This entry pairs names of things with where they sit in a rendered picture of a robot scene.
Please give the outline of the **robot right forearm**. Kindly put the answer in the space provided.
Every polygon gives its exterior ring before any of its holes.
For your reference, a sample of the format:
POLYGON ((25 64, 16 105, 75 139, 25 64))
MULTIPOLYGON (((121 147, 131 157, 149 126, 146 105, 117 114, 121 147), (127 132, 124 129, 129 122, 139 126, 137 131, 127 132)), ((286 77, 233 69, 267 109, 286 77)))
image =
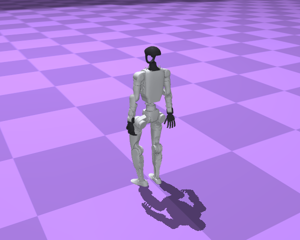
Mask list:
POLYGON ((172 113, 172 92, 169 95, 164 96, 166 108, 168 113, 172 113))

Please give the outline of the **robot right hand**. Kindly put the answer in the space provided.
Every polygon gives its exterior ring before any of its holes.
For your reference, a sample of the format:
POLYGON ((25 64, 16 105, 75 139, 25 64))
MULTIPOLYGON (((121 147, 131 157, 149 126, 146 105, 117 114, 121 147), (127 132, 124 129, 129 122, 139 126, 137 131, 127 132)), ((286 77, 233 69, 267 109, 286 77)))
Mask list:
MULTIPOLYGON (((167 112, 167 109, 166 109, 166 112, 167 112)), ((172 112, 167 112, 167 118, 165 119, 164 121, 164 124, 166 123, 167 121, 167 128, 173 128, 173 123, 174 123, 174 127, 176 126, 176 123, 175 123, 175 117, 173 116, 173 108, 172 108, 172 112), (172 127, 171 127, 171 124, 172 124, 172 127)))

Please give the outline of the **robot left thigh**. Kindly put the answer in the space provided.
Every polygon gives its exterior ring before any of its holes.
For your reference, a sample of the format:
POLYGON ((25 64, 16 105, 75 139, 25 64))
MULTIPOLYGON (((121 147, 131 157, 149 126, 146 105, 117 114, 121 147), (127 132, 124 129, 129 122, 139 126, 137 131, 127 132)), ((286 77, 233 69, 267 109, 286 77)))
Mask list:
POLYGON ((134 132, 136 136, 129 134, 129 140, 130 140, 131 150, 137 148, 139 150, 139 156, 140 156, 143 154, 144 149, 142 146, 139 145, 139 141, 142 135, 142 129, 145 128, 145 126, 147 125, 148 117, 144 114, 142 116, 135 116, 134 118, 135 119, 134 119, 133 126, 134 126, 134 132))

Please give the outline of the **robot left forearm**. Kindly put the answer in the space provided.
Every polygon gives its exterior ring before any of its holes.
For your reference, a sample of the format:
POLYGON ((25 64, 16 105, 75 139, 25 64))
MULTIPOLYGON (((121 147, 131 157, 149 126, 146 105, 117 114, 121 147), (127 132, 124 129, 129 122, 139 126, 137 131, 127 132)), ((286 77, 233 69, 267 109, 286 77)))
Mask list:
POLYGON ((132 118, 135 119, 137 106, 138 106, 138 104, 136 103, 135 96, 133 94, 130 95, 129 96, 129 111, 128 111, 127 121, 132 122, 132 118))

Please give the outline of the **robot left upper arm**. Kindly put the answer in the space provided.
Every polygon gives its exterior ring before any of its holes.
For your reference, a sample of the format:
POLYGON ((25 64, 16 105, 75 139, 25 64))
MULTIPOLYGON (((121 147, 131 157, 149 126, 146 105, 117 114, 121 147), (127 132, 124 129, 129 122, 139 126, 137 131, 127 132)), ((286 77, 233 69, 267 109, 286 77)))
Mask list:
POLYGON ((135 96, 135 102, 137 102, 140 98, 140 91, 141 91, 141 85, 142 81, 145 78, 145 71, 138 71, 135 72, 133 75, 133 94, 135 96))

